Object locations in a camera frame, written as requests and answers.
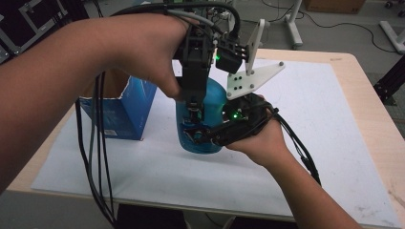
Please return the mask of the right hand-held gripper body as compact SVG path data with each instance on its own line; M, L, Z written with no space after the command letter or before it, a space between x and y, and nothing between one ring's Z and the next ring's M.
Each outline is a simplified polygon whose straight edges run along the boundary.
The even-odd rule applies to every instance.
M268 122L266 110L271 106L254 93L269 79L280 73L286 64L278 62L251 70L230 73L226 84L227 101L223 107L224 123L209 130L212 143L225 146L257 135Z

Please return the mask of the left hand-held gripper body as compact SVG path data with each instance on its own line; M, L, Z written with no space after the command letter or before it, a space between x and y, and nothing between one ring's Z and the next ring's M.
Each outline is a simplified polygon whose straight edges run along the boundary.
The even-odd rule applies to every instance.
M237 27L223 33L209 20L191 26L175 54L182 67L182 75L177 80L185 104L203 105L212 63L219 70L236 74L245 62L244 74L253 75L253 63L265 25L266 21L260 19L244 46L239 42Z

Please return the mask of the blue detergent bottle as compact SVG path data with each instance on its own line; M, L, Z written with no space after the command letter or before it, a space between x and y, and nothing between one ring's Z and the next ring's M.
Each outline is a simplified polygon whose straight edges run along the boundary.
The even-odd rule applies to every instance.
M206 95L203 100L203 113L198 123L190 121L190 113L184 102L176 103L176 119L179 142L188 152L209 155L218 153L222 147L208 140L206 143L194 143L193 135L185 130L193 128L210 129L223 123L223 106L226 103L226 91L212 78L207 80Z

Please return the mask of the person's right hand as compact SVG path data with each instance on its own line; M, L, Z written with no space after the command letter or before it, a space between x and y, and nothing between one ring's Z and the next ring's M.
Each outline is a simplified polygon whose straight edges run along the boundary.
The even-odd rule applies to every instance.
M269 170L282 168L294 160L277 120L270 120L257 135L231 143L226 148L246 154L253 162Z

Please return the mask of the person's left hand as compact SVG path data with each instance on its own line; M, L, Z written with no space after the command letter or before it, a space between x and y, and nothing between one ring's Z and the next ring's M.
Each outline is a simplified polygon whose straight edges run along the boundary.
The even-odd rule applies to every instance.
M107 18L110 29L103 35L107 48L106 66L117 68L157 85L170 98L181 99L172 58L193 19L156 13Z

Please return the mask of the white table mat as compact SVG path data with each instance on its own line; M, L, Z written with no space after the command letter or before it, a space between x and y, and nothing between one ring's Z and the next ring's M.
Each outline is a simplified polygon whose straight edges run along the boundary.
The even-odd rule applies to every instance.
M312 156L322 187L358 223L396 229L390 202L351 108L329 64L287 62L259 89L278 108ZM212 155L179 143L175 103L157 92L143 139L108 139L103 163L90 138L91 119L71 115L34 180L39 191L90 195L260 218L291 219L281 189L268 171L226 148Z

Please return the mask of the blue cardboard box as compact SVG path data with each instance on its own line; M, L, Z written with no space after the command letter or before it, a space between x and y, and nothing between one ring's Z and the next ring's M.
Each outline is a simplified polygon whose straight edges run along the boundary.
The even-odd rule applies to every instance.
M157 86L121 70L105 72L103 127L106 138L142 140Z

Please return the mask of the white desk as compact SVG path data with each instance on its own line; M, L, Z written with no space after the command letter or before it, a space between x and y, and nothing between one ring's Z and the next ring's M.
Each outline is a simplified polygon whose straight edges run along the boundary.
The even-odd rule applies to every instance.
M301 35L295 23L302 1L303 0L295 0L294 4L288 8L287 14L285 15L285 22L286 25L288 26L292 42L291 47L294 50L303 45Z

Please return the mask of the brown cardboard box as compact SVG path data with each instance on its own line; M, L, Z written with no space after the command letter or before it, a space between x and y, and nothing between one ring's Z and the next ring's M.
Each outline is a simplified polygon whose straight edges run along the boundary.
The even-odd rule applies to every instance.
M366 0L303 0L308 11L357 14Z

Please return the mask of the white stand leg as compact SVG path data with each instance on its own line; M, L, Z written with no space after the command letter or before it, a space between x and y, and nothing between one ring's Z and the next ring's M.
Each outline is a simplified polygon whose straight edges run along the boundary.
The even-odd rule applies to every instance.
M379 26L385 32L396 51L405 54L405 29L401 33L396 33L388 21L380 21Z

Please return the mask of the black equipment rack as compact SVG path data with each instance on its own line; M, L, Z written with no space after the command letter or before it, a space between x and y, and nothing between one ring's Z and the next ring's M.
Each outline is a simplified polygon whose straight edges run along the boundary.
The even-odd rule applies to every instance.
M0 0L0 64L60 25L67 13L60 0Z

